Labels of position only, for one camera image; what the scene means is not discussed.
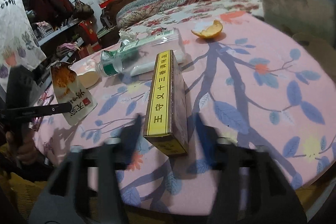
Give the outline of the person's left hand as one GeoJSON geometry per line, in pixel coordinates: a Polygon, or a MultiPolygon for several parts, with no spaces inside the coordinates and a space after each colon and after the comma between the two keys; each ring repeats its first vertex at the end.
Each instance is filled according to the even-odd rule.
{"type": "Polygon", "coordinates": [[[22,145],[18,147],[14,143],[13,134],[9,131],[6,133],[6,141],[11,155],[26,165],[32,164],[38,158],[38,150],[33,138],[34,131],[28,129],[28,131],[24,133],[22,145]]]}

